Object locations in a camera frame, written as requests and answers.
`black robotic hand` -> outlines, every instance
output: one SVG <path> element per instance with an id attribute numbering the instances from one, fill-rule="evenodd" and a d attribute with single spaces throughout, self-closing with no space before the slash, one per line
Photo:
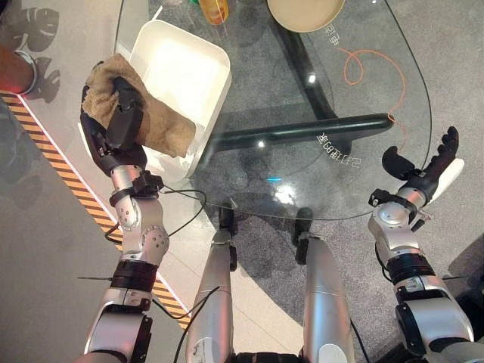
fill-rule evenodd
<path id="1" fill-rule="evenodd" d="M 122 77 L 116 78 L 113 83 L 114 89 L 119 92 L 119 101 L 107 130 L 82 107 L 80 117 L 92 159 L 107 176 L 118 165 L 137 165 L 144 169 L 147 163 L 143 147 L 135 143 L 143 119 L 141 96 Z M 85 85 L 82 102 L 88 90 Z"/>
<path id="2" fill-rule="evenodd" d="M 439 186 L 439 178 L 447 167 L 455 160 L 459 147 L 459 133 L 454 126 L 448 128 L 442 136 L 442 144 L 437 151 L 439 155 L 432 157 L 424 170 L 415 169 L 415 165 L 398 154 L 396 146 L 390 147 L 383 154 L 383 168 L 393 177 L 407 181 L 403 188 L 415 188 L 425 194 L 427 203 Z"/>

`yellow and black hazard stripe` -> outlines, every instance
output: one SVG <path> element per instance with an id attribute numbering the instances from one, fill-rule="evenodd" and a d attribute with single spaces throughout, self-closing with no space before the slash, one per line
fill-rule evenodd
<path id="1" fill-rule="evenodd" d="M 70 168 L 69 164 L 59 153 L 57 148 L 50 142 L 18 97 L 4 91 L 0 91 L 0 97 L 2 97 L 3 101 L 8 105 L 8 108 L 10 108 L 18 122 L 29 134 L 32 141 L 37 145 L 57 174 L 77 197 L 77 200 L 84 206 L 86 212 L 91 215 L 104 232 L 109 231 L 115 223 L 104 211 L 99 202 L 92 196 L 84 183 L 78 178 L 77 174 Z M 119 229 L 116 229 L 111 236 L 121 240 L 123 238 L 123 233 Z M 118 250 L 121 250 L 120 246 L 115 244 L 114 246 L 116 246 Z M 186 311 L 182 308 L 178 300 L 175 299 L 166 285 L 158 279 L 154 284 L 153 294 L 158 297 L 165 309 L 173 316 L 182 316 L 186 314 Z M 190 318 L 188 316 L 178 320 L 179 325 L 183 329 L 187 327 L 189 322 Z"/>

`orange bottle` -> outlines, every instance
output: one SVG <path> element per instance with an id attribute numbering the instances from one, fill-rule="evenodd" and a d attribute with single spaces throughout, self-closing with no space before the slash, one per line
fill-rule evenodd
<path id="1" fill-rule="evenodd" d="M 212 25 L 220 25 L 228 18 L 227 0 L 198 0 L 205 19 Z"/>

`white fingertip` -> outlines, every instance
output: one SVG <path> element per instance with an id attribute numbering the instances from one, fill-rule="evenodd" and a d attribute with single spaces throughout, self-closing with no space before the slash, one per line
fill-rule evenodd
<path id="1" fill-rule="evenodd" d="M 434 200 L 440 197 L 440 194 L 442 194 L 448 186 L 454 182 L 459 174 L 461 174 L 463 168 L 464 161 L 462 159 L 454 159 L 454 161 L 447 166 L 444 172 L 440 175 L 439 186 L 428 204 L 431 204 Z"/>

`beige plate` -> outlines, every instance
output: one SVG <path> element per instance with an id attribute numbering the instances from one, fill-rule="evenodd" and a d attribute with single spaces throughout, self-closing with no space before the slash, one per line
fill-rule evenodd
<path id="1" fill-rule="evenodd" d="M 339 14 L 345 0 L 268 0 L 272 16 L 284 28 L 298 33 L 314 32 Z"/>

